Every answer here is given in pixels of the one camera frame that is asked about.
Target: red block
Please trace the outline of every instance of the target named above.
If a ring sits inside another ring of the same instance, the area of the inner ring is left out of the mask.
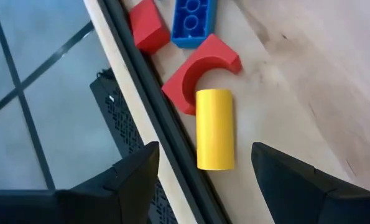
[[[153,0],[142,0],[129,12],[135,45],[148,54],[154,54],[170,42],[170,32],[165,26]]]
[[[195,115],[196,83],[205,72],[213,68],[225,68],[236,74],[242,66],[239,55],[211,34],[164,84],[162,91],[180,111]]]

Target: black metal rail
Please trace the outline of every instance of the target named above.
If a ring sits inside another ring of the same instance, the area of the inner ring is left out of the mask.
[[[134,45],[127,12],[117,0],[98,2],[196,221],[231,223],[207,173],[197,169],[194,145],[161,92],[158,74]]]

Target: blue lego brick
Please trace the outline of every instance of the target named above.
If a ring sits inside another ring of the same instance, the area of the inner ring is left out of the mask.
[[[214,32],[216,1],[177,0],[171,41],[180,48],[197,48]]]

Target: red arch block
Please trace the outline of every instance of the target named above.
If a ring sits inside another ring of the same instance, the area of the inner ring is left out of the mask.
[[[225,68],[237,74],[242,66],[239,55],[211,34],[164,84],[162,91],[180,111],[195,115],[196,83],[205,72],[213,68]]]

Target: wooden floor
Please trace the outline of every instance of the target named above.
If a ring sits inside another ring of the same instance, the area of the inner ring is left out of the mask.
[[[124,2],[130,9],[139,1]],[[171,29],[175,1],[155,3]],[[102,29],[96,30],[103,44]],[[236,168],[209,172],[232,222],[273,223],[251,165],[255,141],[370,190],[370,0],[220,0],[215,34],[244,67],[239,75],[209,71],[197,85],[233,94]],[[160,49],[153,61],[161,79],[167,81],[191,52],[174,44]],[[109,60],[117,73],[117,60]],[[130,96],[133,87],[127,88],[130,109],[141,107]],[[195,142],[195,117],[179,114]],[[149,136],[143,132],[142,138]],[[163,187],[177,187],[167,176]],[[168,198],[180,223],[194,222],[181,215],[188,212],[178,202],[183,195]]]

